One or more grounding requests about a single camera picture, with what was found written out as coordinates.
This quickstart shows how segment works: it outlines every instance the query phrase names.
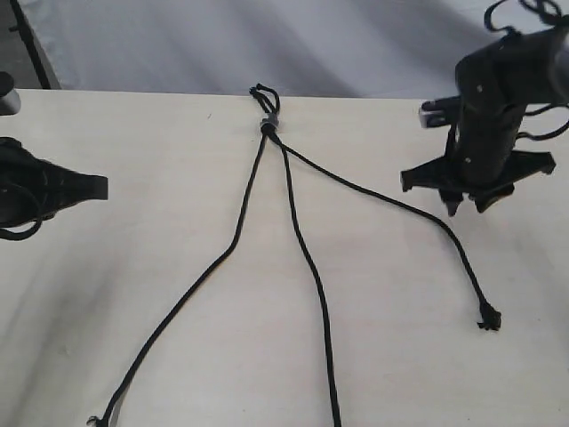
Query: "white wall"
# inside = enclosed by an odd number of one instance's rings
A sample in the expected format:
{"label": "white wall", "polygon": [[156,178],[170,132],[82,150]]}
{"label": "white wall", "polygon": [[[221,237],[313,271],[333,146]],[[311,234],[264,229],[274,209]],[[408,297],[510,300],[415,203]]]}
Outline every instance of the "white wall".
{"label": "white wall", "polygon": [[[429,98],[493,38],[493,0],[20,1],[71,89]],[[517,0],[497,19],[541,27]]]}

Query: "white table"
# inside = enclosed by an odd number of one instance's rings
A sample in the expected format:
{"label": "white table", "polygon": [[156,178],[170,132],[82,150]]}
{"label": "white table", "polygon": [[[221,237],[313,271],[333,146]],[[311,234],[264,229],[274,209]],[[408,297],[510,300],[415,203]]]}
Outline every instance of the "white table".
{"label": "white table", "polygon": [[[0,133],[37,157],[109,177],[110,200],[0,243],[0,425],[102,415],[164,314],[227,246],[259,144],[248,98],[21,91]],[[445,216],[399,171],[439,156],[418,101],[284,99],[285,143],[362,185]],[[548,130],[551,113],[526,125]],[[502,330],[480,331],[436,227],[292,161],[305,238],[332,316],[346,426],[563,426],[569,415],[569,138],[550,177],[449,221]],[[149,353],[121,426],[330,426],[321,313],[268,146],[234,255]]]}

